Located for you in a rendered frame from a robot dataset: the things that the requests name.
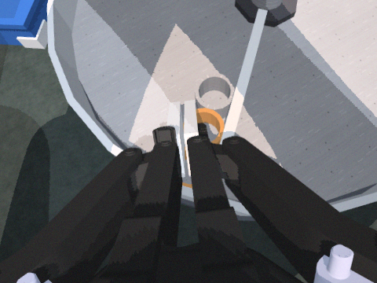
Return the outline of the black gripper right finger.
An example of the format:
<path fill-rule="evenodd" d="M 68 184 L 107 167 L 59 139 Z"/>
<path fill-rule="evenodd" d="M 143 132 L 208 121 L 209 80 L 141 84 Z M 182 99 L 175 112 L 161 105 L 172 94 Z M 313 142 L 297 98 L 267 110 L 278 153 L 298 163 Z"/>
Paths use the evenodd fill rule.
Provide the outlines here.
<path fill-rule="evenodd" d="M 222 178 L 308 283 L 377 283 L 377 230 L 344 216 L 245 138 L 210 143 L 195 100 L 185 101 L 184 137 L 204 283 L 260 283 Z"/>

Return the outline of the grey hollow cylinder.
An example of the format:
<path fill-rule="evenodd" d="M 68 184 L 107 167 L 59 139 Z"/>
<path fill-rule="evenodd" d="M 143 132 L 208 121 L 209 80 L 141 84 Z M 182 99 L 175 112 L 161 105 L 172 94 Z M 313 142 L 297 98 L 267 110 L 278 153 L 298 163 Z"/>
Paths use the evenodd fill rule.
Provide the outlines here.
<path fill-rule="evenodd" d="M 257 7 L 261 9 L 275 9 L 280 6 L 283 0 L 251 0 Z"/>
<path fill-rule="evenodd" d="M 202 101 L 201 97 L 208 91 L 220 91 L 222 92 L 228 100 L 222 105 L 208 105 Z M 212 73 L 207 74 L 196 84 L 195 88 L 195 98 L 196 98 L 196 107 L 197 108 L 208 108 L 214 110 L 218 113 L 221 118 L 225 118 L 229 114 L 229 110 L 232 104 L 232 98 L 234 95 L 235 89 L 231 80 L 224 76 L 223 74 Z M 230 95 L 230 96 L 229 96 Z"/>

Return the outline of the blue plastic crate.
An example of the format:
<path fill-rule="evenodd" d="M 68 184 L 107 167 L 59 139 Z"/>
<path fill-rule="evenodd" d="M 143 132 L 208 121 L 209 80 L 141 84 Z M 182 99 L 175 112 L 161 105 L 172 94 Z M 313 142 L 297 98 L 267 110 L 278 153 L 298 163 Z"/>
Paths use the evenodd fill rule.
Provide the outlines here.
<path fill-rule="evenodd" d="M 45 49 L 47 3 L 48 0 L 0 0 L 0 44 Z"/>

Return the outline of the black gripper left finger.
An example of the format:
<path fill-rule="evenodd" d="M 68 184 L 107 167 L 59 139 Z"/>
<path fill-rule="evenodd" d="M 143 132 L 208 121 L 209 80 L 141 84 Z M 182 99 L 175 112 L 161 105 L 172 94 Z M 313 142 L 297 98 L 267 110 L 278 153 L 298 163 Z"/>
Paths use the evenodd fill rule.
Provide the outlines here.
<path fill-rule="evenodd" d="M 170 103 L 167 125 L 152 134 L 151 152 L 120 152 L 25 247 L 2 261 L 0 283 L 87 283 L 113 246 L 97 283 L 156 283 L 161 245 L 178 243 L 185 177 L 180 101 Z"/>

